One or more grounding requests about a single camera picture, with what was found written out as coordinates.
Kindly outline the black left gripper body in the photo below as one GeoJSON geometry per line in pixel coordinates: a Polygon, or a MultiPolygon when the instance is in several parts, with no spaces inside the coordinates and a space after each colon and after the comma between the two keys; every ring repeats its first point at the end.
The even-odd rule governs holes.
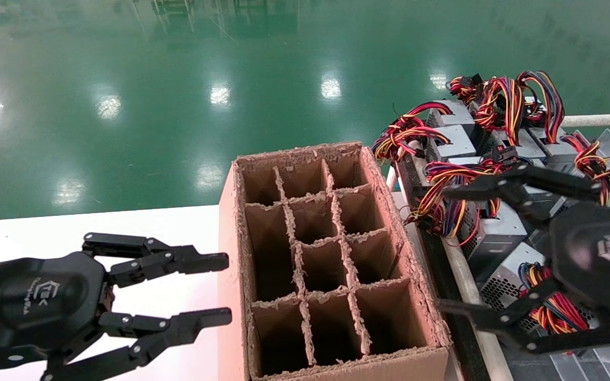
{"type": "Polygon", "coordinates": [[[0,369],[75,359],[102,336],[113,301],[104,266],[84,253],[0,262],[0,369]]]}

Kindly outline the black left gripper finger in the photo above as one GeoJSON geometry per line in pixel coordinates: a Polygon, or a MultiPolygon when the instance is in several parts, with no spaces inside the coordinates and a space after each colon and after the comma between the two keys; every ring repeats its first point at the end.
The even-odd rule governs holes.
{"type": "Polygon", "coordinates": [[[201,254],[192,244],[169,246],[155,237],[90,232],[82,251],[91,257],[125,258],[108,272],[109,282],[121,288],[174,273],[203,274],[229,267],[227,253],[201,254]]]}
{"type": "Polygon", "coordinates": [[[99,333],[120,338],[135,338],[130,347],[122,347],[72,362],[48,366],[42,380],[106,380],[145,367],[165,350],[194,344],[205,328],[230,324],[229,308],[181,313],[163,319],[121,313],[103,313],[98,321],[99,333]]]}

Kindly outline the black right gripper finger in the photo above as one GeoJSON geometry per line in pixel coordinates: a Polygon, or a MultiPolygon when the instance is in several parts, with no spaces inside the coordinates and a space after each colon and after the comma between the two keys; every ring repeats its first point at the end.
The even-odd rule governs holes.
{"type": "Polygon", "coordinates": [[[533,226],[549,226],[552,217],[545,217],[533,207],[533,200],[525,190],[530,186],[561,197],[573,198],[576,207],[586,210],[602,210],[598,205],[600,186],[583,177],[529,166],[524,162],[511,166],[498,175],[481,175],[470,184],[443,188],[447,200],[484,202],[497,198],[513,208],[517,214],[533,226]]]}
{"type": "Polygon", "coordinates": [[[525,296],[510,304],[504,310],[496,311],[488,306],[441,299],[437,302],[443,313],[466,316],[473,328],[494,333],[508,347],[533,354],[580,351],[596,347],[610,346],[610,309],[595,306],[593,312],[598,326],[593,329],[573,333],[539,336],[534,338],[516,324],[527,318],[533,309],[539,308],[550,297],[561,291],[561,285],[554,278],[540,282],[528,290],[525,296]]]}

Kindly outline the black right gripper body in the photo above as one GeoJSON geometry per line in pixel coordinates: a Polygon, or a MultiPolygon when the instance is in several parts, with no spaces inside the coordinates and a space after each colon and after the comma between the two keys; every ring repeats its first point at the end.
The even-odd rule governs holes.
{"type": "Polygon", "coordinates": [[[576,204],[549,221],[545,253],[562,287],[610,309],[610,208],[576,204]]]}

